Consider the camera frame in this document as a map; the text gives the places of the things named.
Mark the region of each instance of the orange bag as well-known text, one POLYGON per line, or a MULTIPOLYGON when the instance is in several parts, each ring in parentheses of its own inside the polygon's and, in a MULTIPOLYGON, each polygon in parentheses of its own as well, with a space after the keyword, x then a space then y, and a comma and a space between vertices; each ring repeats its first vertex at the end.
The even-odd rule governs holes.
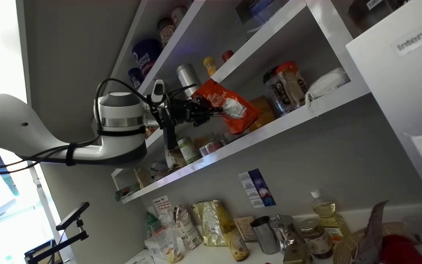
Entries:
POLYGON ((258 109, 239 94, 213 80, 198 88, 194 97, 206 97, 214 107, 223 107, 225 124, 235 135, 244 134, 257 119, 258 109))

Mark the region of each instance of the white wall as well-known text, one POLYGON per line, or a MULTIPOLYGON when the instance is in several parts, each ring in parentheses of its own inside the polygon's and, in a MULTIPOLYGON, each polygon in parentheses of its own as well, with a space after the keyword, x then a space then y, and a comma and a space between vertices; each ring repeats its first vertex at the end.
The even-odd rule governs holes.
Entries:
POLYGON ((140 203, 115 201, 115 185, 107 166, 43 166, 55 204, 65 219, 83 201, 91 207, 83 215, 90 238, 74 245, 78 264, 124 264, 143 250, 146 212, 140 203))
POLYGON ((238 215, 310 213, 310 191, 321 188, 342 210, 368 209, 383 200, 422 203, 422 182, 371 96, 253 147, 185 181, 153 193, 175 203, 220 198, 238 215), (257 212, 238 179, 261 169, 277 209, 257 212))

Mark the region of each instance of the red object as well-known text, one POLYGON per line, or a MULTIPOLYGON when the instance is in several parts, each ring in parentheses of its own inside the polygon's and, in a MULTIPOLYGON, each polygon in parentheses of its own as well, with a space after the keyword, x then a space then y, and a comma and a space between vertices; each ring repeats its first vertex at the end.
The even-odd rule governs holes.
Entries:
POLYGON ((399 235, 384 237, 381 260, 384 264, 422 264, 422 257, 415 244, 399 235))
POLYGON ((214 107, 223 107, 225 124, 235 135, 244 134, 260 115, 254 105, 213 80, 201 85, 194 97, 206 97, 214 107))
POLYGON ((299 68, 297 63, 294 62, 286 62, 286 63, 282 63, 277 69, 276 69, 276 74, 280 74, 280 72, 299 72, 299 68))
POLYGON ((233 55, 232 50, 226 50, 226 53, 223 53, 223 62, 228 62, 233 55))

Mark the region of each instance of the snack bag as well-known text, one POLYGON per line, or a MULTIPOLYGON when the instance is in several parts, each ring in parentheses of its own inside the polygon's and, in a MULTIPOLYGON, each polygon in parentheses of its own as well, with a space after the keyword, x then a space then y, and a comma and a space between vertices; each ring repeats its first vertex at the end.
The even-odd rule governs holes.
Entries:
POLYGON ((260 115, 254 105, 213 80, 201 85, 194 97, 204 97, 213 107, 222 107, 225 124, 235 135, 244 134, 260 115))

